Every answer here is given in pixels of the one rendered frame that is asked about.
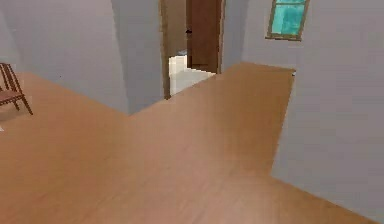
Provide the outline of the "brown wooden chair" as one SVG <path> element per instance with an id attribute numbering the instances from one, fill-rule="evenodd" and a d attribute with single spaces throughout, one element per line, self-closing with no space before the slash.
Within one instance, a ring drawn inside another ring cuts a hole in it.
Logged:
<path id="1" fill-rule="evenodd" d="M 33 114 L 12 66 L 0 62 L 0 106 L 12 103 L 17 110 L 20 110 L 18 101 L 23 102 L 30 115 Z"/>

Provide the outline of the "brown wooden room door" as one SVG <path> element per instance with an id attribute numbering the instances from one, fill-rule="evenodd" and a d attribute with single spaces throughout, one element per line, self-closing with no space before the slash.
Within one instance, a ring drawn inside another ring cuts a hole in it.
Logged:
<path id="1" fill-rule="evenodd" d="M 222 0 L 186 0 L 187 67 L 216 73 Z"/>

